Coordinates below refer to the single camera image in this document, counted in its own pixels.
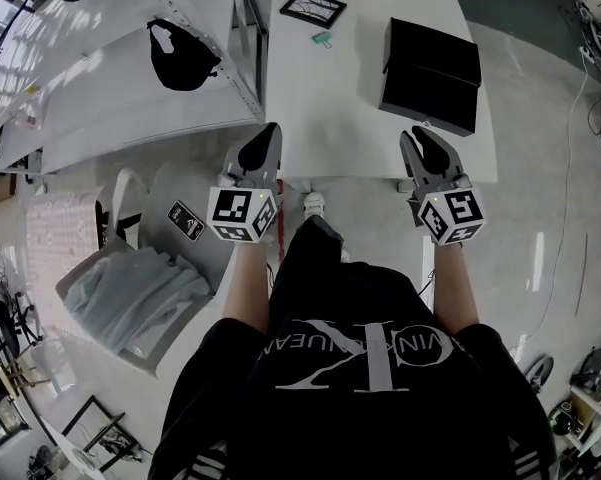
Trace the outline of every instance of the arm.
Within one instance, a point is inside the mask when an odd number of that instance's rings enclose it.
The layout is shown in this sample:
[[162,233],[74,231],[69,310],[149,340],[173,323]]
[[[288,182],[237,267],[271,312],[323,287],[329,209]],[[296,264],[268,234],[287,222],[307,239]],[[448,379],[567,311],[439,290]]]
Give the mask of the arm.
[[513,444],[510,458],[517,478],[557,478],[559,463],[553,431],[538,397],[500,335],[480,324],[463,329],[454,338],[480,368],[488,410]]
[[237,244],[223,318],[180,373],[149,480],[175,478],[192,457],[225,440],[227,408],[267,342],[269,292],[264,245]]
[[459,244],[435,247],[433,314],[452,336],[480,323],[467,267]]
[[222,316],[239,320],[267,334],[269,289],[264,244],[236,244],[236,251],[236,266]]

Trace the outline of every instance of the sneaker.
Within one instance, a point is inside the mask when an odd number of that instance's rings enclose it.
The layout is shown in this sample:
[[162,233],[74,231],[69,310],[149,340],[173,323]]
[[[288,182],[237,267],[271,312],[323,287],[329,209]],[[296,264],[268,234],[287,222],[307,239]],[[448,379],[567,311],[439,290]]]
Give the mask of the sneaker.
[[324,197],[319,192],[311,192],[304,198],[304,220],[313,215],[324,219]]

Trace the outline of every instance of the white chair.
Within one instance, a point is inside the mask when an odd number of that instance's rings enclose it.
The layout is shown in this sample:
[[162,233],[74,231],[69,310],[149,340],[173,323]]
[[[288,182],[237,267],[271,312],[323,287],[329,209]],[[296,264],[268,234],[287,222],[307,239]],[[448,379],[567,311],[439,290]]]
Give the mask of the white chair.
[[[191,166],[164,164],[147,190],[138,175],[124,168],[118,174],[113,193],[107,244],[80,263],[57,285],[56,292],[62,300],[69,288],[101,258],[114,252],[125,252],[132,247],[116,234],[121,215],[141,213],[138,227],[138,247],[153,247],[171,257],[182,256],[191,262],[207,279],[215,295],[224,276],[233,244],[219,240],[213,231],[205,230],[197,241],[192,242],[171,222],[167,214],[176,201],[201,220],[205,220],[209,188],[217,183],[216,172],[204,172]],[[172,321],[149,329],[133,340],[118,357],[132,366],[155,376],[156,368],[171,344],[187,323],[202,309],[189,307]]]

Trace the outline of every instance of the desk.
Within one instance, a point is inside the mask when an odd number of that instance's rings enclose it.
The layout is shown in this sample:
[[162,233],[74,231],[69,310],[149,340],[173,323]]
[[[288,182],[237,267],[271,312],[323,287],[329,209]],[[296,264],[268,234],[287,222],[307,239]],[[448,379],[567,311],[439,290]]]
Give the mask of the desk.
[[[339,0],[348,5],[331,29],[333,48],[316,45],[321,28],[279,9],[273,0],[266,118],[284,134],[286,180],[319,176],[406,178],[399,139],[414,121],[378,109],[384,34],[395,17],[471,41],[457,0]],[[478,93],[476,132],[436,132],[455,147],[476,182],[498,180],[489,102]]]

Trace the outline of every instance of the light blue cloth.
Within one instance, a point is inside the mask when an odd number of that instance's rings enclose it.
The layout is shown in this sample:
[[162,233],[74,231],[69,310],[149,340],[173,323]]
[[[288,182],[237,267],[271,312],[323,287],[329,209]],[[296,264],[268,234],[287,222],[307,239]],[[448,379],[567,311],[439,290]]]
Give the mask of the light blue cloth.
[[210,293],[193,265],[147,247],[98,261],[71,286],[64,306],[89,335],[118,354],[181,310],[192,304],[201,308]]

